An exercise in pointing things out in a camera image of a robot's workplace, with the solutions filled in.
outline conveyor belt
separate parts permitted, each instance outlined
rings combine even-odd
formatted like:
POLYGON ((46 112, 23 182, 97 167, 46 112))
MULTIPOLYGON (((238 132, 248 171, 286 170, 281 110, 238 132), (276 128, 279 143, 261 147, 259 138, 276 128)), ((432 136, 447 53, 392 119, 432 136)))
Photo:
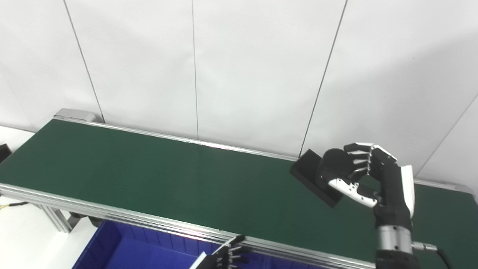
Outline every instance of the conveyor belt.
MULTIPOLYGON (((347 199, 328 208, 289 174, 293 158, 71 121, 51 120, 0 164, 2 194, 213 242, 245 234, 259 252, 309 264, 373 267, 370 209, 347 199)), ((413 223, 414 240, 478 268, 471 194, 417 184, 413 223)))

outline blue crate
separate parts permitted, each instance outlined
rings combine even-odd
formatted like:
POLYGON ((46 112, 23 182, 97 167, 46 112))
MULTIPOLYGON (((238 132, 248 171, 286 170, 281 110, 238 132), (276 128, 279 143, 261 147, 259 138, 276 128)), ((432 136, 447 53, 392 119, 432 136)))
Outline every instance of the blue crate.
MULTIPOLYGON (((189 269, 199 254, 211 254, 217 244, 193 240, 113 221, 104 221, 73 269, 189 269)), ((320 269, 269 257, 244 254, 242 269, 320 269)))

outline white floor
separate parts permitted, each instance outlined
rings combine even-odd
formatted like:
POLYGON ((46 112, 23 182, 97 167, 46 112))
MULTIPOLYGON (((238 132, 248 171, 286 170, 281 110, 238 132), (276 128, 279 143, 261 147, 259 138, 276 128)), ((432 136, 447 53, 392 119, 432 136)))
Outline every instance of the white floor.
MULTIPOLYGON (((0 145, 15 151, 33 133, 0 126, 0 145)), ((18 202, 0 197, 0 205, 18 202)), ((70 269, 96 228, 81 219, 70 234, 56 230, 47 216, 32 204, 0 210, 0 268, 70 269)))

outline green conveyor belt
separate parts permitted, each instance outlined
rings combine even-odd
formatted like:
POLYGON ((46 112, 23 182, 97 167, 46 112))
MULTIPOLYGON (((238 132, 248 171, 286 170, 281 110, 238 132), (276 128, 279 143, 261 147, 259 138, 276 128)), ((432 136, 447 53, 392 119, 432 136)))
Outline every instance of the green conveyor belt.
MULTIPOLYGON (((374 261, 370 209, 334 209, 289 174, 291 161, 103 127, 51 120, 0 164, 0 182, 374 261)), ((415 185, 413 239, 478 268, 478 210, 471 194, 415 185)), ((423 269, 445 268, 435 253, 423 269)))

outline panel seam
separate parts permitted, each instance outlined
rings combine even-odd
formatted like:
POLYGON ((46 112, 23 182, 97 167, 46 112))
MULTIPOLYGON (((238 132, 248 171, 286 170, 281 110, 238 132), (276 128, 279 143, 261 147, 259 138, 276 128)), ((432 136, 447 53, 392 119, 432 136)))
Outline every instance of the panel seam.
POLYGON ((90 84, 91 84, 91 88, 93 89, 93 94, 95 95, 96 103, 98 105, 98 109, 99 109, 99 112, 101 114, 101 118, 103 119, 103 122, 106 123, 105 122, 105 116, 103 115, 103 110, 101 109, 101 106, 99 104, 98 95, 96 94, 95 86, 93 85, 93 80, 91 79, 91 75, 90 75, 90 72, 89 72, 89 69, 88 69, 88 65, 87 65, 87 62, 85 60, 85 56, 83 55, 83 50, 81 49, 81 45, 80 45, 80 41, 78 39, 78 35, 76 34, 75 26, 73 25, 73 20, 71 19, 70 10, 68 9, 68 5, 66 4, 66 0, 63 0, 63 3, 65 4, 66 13, 68 14, 68 19, 70 20, 71 28, 73 29, 73 34, 75 35, 76 43, 78 44, 78 49, 80 50, 81 58, 83 59, 83 64, 85 64, 85 69, 87 71, 87 75, 88 75, 88 79, 89 79, 90 84))
POLYGON ((340 29, 340 25, 341 25, 342 19, 343 19, 343 17, 344 17, 345 8, 347 7, 347 2, 348 2, 348 0, 345 1, 344 9, 342 10, 342 14, 340 15, 340 20, 338 21, 337 30, 336 30, 336 32, 335 32, 334 40, 333 40, 332 46, 331 46, 331 48, 330 48, 329 56, 328 56, 328 58, 327 58, 326 67, 325 67, 325 69, 324 69, 324 73, 323 73, 323 75, 322 75, 322 79, 320 80, 319 90, 317 91, 317 96, 315 97, 314 106, 312 107, 312 113, 311 113, 311 115, 310 115, 309 123, 307 124, 307 129, 305 130, 304 140, 302 141, 302 146, 301 146, 301 148, 300 148, 299 157, 302 155, 302 150, 304 149, 305 139, 307 138, 307 133, 309 132, 310 123, 312 122, 312 117, 313 117, 313 115, 314 115, 315 106, 317 105, 317 100, 319 99, 320 90, 322 89, 322 84, 324 83, 324 78, 325 78, 325 76, 326 76, 327 67, 328 67, 328 65, 329 65, 330 57, 332 56, 332 52, 333 52, 333 50, 334 50, 335 41, 337 40, 338 30, 340 29))
POLYGON ((191 15, 193 19, 193 58, 194 58, 194 91, 196 94, 196 133, 199 140, 199 116, 197 109, 197 80, 196 80, 196 37, 194 33, 194 0, 191 0, 191 15))
POLYGON ((440 143, 438 143, 438 145, 436 146, 435 150, 430 154, 430 156, 428 157, 428 159, 425 161, 425 163, 423 163, 423 165, 420 167, 420 169, 418 169, 418 172, 416 172, 416 174, 414 175, 415 177, 418 176, 418 174, 422 171, 422 169, 425 167, 425 165, 428 163, 428 161, 430 161, 430 159, 433 157, 433 155, 435 154, 435 152, 438 150, 438 148, 443 144, 443 142, 445 141, 445 139, 450 135, 451 131, 453 131, 453 129, 455 128, 455 126, 458 124, 458 122, 461 120, 461 118, 463 118, 463 115, 465 115, 465 113, 468 111, 468 109, 471 107, 471 105, 475 102, 475 100, 477 99, 478 97, 478 92, 475 94, 475 97, 473 97, 473 99, 471 100, 471 102, 468 104, 468 106, 465 108, 465 110, 463 110, 463 112, 460 114, 460 116, 458 117, 458 119, 455 121, 455 123, 451 126, 451 128, 448 130, 448 132, 445 134, 445 136, 443 137, 443 139, 440 141, 440 143))

